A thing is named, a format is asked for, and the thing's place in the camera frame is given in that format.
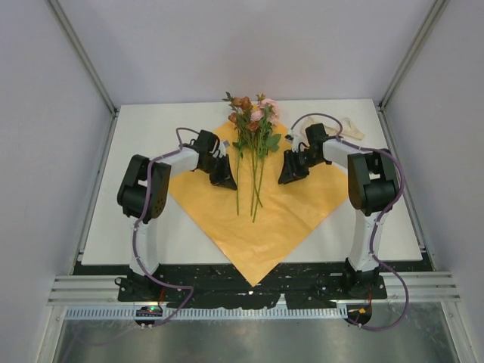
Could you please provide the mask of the orange wrapping paper sheet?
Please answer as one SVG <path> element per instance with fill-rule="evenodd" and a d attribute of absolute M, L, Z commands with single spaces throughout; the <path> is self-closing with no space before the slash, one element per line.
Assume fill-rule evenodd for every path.
<path fill-rule="evenodd" d="M 201 171 L 174 177 L 169 192 L 247 282 L 257 285 L 348 197 L 347 177 L 322 163 L 309 176 L 278 184 L 286 128 L 260 122 L 241 131 L 231 123 L 216 134 L 228 149 L 237 190 L 210 184 Z"/>

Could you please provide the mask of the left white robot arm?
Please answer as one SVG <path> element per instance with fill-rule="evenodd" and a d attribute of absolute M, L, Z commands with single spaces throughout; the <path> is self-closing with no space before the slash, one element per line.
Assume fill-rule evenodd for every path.
<path fill-rule="evenodd" d="M 227 148 L 229 142 L 215 133 L 201 130 L 188 143 L 180 142 L 167 154 L 152 159 L 136 154 L 129 161 L 116 201 L 132 222 L 130 270 L 141 277 L 135 292 L 144 300 L 155 300 L 162 290 L 152 275 L 160 263 L 157 257 L 157 219 L 165 209 L 169 182 L 183 172 L 200 170 L 211 185 L 236 191 Z"/>

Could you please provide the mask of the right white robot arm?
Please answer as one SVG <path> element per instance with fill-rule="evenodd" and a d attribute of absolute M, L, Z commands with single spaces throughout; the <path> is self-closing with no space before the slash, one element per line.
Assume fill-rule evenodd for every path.
<path fill-rule="evenodd" d="M 313 166 L 336 163 L 347 171 L 349 201 L 355 209 L 355 231 L 346 261 L 352 272 L 342 280 L 343 292 L 359 298 L 369 289 L 363 272 L 373 271 L 380 244 L 379 227 L 399 196 L 399 182 L 392 155 L 384 149 L 351 146 L 337 136 L 329 136 L 321 123 L 306 128 L 306 137 L 289 131 L 285 136 L 291 149 L 284 152 L 278 179 L 280 185 L 299 181 Z"/>

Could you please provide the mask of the fake flower bouquet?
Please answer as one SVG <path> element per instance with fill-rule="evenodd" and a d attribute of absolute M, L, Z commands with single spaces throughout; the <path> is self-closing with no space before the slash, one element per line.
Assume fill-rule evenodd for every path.
<path fill-rule="evenodd" d="M 260 197 L 265 160 L 270 153 L 279 150 L 281 134 L 275 132 L 281 112 L 277 101 L 264 94 L 249 97 L 237 97 L 226 92 L 222 99 L 229 104 L 231 114 L 228 121 L 234 125 L 237 138 L 232 143 L 236 150 L 235 181 L 240 181 L 240 167 L 245 155 L 250 160 L 251 198 L 250 217 L 256 221 L 258 209 L 263 206 Z"/>

